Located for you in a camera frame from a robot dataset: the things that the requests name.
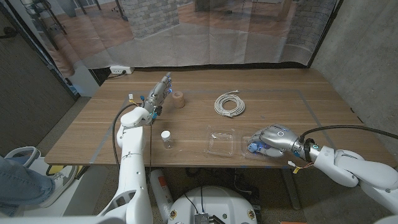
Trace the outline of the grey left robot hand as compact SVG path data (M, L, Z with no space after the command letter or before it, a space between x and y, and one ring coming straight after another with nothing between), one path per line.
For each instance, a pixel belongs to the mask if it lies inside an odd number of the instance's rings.
M160 111L167 95L172 92L171 74L171 72L168 72L150 91L149 96L144 101L144 108L150 114Z

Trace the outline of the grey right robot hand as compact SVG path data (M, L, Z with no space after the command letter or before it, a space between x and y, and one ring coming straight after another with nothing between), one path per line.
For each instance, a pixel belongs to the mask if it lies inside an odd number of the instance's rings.
M281 124L273 124L255 132L248 140L248 150L269 157L282 157L285 151L297 157L304 157L303 145L299 137Z

